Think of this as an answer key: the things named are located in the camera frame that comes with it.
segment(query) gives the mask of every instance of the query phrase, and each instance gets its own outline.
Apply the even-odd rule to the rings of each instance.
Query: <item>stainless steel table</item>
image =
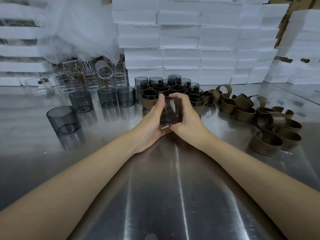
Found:
[[[216,86],[202,86],[207,90]],[[320,191],[320,107],[272,84],[233,85],[233,94],[268,97],[267,107],[295,112],[303,141],[293,152],[264,157],[248,143],[257,130],[217,107],[207,128],[235,147]],[[66,97],[29,96],[24,87],[0,87],[0,209],[133,128],[139,104],[79,114],[82,128],[57,136],[46,112]],[[101,191],[70,239],[283,239],[246,192],[211,158],[171,133],[134,155]]]

